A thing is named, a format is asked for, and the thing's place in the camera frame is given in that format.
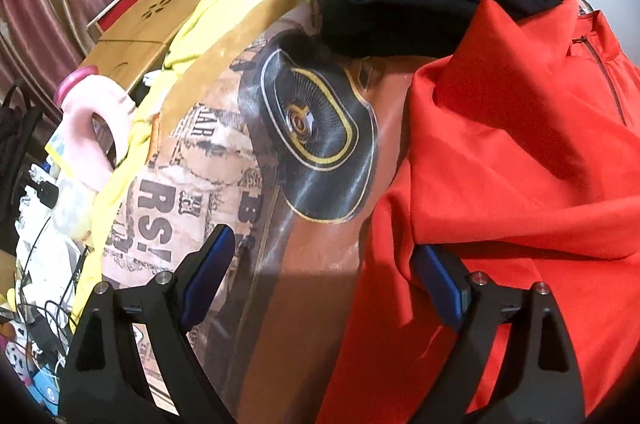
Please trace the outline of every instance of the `zipper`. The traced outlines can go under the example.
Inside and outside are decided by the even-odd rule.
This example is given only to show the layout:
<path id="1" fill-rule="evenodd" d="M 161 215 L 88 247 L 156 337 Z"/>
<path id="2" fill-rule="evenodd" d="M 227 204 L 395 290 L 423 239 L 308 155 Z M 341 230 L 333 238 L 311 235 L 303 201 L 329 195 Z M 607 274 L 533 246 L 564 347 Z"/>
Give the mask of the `zipper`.
<path id="1" fill-rule="evenodd" d="M 589 49 L 589 52 L 591 52 L 591 55 L 594 57 L 595 61 L 598 63 L 598 67 L 600 67 L 602 74 L 604 75 L 604 77 L 607 80 L 607 83 L 609 84 L 609 89 L 611 90 L 611 95 L 613 96 L 613 100 L 616 103 L 616 108 L 618 109 L 620 120 L 622 121 L 622 124 L 625 125 L 626 127 L 625 114 L 623 114 L 622 112 L 622 104 L 620 104 L 620 97 L 616 92 L 616 88 L 613 85 L 613 80 L 611 79 L 611 76 L 609 76 L 607 69 L 604 67 L 604 63 L 602 62 L 602 59 L 600 58 L 600 56 L 598 56 L 596 49 L 593 48 L 593 45 L 591 45 L 591 42 L 587 40 L 586 36 L 581 36 L 580 38 L 574 38 L 572 40 L 572 43 L 584 43 L 586 48 Z"/>

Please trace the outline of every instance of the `pink jug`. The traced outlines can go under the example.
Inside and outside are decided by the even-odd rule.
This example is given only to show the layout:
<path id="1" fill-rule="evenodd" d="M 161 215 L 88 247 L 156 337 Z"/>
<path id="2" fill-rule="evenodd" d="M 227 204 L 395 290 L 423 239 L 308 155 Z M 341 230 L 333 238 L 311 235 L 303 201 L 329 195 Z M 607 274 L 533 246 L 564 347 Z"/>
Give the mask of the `pink jug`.
<path id="1" fill-rule="evenodd" d="M 116 162 L 120 162 L 127 154 L 135 103 L 115 81 L 100 76 L 95 66 L 82 67 L 66 77 L 53 101 L 63 117 L 50 145 L 76 178 L 99 192 L 113 168 L 96 139 L 93 116 L 99 115 L 111 130 Z"/>

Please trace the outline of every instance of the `red jacket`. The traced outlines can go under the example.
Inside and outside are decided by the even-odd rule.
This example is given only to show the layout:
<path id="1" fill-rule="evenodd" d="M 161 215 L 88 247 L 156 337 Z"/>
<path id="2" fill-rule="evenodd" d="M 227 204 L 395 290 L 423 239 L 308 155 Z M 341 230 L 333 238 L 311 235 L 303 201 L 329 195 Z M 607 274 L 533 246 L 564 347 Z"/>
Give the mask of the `red jacket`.
<path id="1" fill-rule="evenodd" d="M 417 409 L 455 338 L 409 267 L 415 244 L 438 243 L 498 284 L 550 285 L 591 411 L 640 338 L 640 70 L 575 0 L 519 24 L 484 0 L 456 53 L 415 74 L 410 114 L 317 422 L 404 424 Z"/>

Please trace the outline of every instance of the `yellow towel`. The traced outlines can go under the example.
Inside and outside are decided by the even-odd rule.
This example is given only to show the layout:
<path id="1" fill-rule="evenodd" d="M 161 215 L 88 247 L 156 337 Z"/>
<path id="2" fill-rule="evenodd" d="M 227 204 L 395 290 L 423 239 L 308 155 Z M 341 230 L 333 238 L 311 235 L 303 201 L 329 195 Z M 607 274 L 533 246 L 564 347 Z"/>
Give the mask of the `yellow towel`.
<path id="1" fill-rule="evenodd" d="M 72 318 L 78 321 L 82 309 L 96 283 L 102 280 L 102 252 L 111 225 L 131 182 L 145 165 L 152 132 L 152 121 L 162 102 L 178 78 L 217 40 L 230 32 L 244 16 L 264 0 L 201 0 L 187 22 L 176 34 L 164 59 L 162 72 L 136 111 L 129 151 L 111 176 L 109 183 L 98 193 L 94 202 L 92 240 L 94 251 L 84 262 Z"/>

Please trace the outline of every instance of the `pink lid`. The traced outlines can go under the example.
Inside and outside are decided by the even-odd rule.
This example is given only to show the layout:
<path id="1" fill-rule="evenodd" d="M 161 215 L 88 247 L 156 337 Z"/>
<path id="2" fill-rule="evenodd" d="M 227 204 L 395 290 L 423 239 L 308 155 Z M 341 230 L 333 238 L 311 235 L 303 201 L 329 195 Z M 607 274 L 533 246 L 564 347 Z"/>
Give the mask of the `pink lid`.
<path id="1" fill-rule="evenodd" d="M 93 74 L 98 74 L 98 67 L 95 65 L 80 67 L 78 70 L 71 72 L 71 74 L 69 74 L 62 83 L 60 83 L 58 90 L 53 96 L 53 103 L 58 108 L 62 108 L 62 102 L 65 100 L 69 91 L 78 85 L 78 83 L 84 78 Z"/>

